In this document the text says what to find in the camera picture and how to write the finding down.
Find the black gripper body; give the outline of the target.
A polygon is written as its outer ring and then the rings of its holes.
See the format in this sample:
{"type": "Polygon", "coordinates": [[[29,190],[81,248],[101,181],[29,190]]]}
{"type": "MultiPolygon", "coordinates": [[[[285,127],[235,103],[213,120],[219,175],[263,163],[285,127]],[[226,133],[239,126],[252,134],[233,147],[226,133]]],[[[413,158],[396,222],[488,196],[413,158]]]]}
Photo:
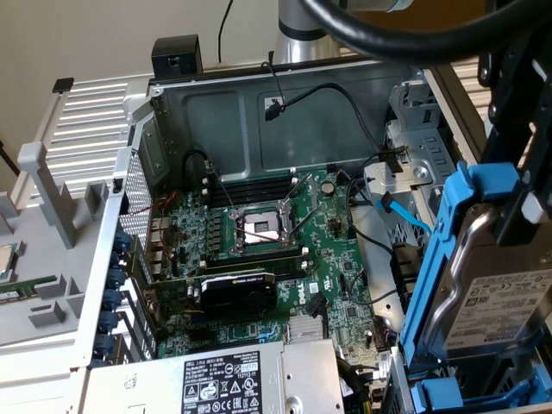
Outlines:
{"type": "Polygon", "coordinates": [[[494,129],[529,124],[543,83],[534,60],[548,53],[551,27],[542,25],[507,46],[479,55],[478,80],[491,91],[487,116],[494,129]]]}

